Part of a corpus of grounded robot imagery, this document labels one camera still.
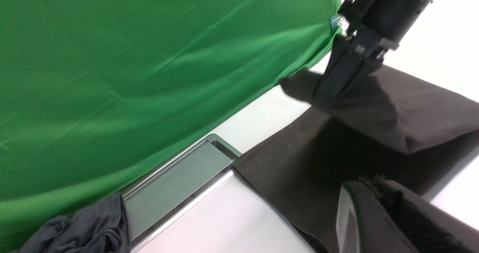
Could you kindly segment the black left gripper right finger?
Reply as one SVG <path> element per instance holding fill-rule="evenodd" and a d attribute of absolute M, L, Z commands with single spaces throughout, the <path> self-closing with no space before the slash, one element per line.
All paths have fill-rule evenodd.
<path fill-rule="evenodd" d="M 478 231 L 381 177 L 361 179 L 391 223 L 419 253 L 477 253 Z"/>

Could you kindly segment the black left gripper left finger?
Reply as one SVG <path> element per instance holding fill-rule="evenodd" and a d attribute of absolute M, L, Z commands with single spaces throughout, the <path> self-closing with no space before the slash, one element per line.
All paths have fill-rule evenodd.
<path fill-rule="evenodd" d="M 376 195 L 360 182 L 341 186 L 336 216 L 340 253 L 414 253 Z"/>

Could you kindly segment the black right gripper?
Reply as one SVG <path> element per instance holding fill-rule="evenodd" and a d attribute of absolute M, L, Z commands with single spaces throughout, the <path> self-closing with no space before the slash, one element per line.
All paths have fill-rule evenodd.
<path fill-rule="evenodd" d="M 336 35 L 314 100 L 331 107 L 361 79 L 378 70 L 433 0 L 345 0 L 338 13 L 349 22 Z"/>

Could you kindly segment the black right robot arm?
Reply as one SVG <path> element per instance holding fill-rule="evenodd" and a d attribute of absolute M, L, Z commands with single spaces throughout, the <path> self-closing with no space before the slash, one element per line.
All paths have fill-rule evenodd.
<path fill-rule="evenodd" d="M 361 79 L 380 69 L 433 0 L 345 0 L 338 15 L 348 22 L 336 35 L 314 100 L 332 106 Z"/>

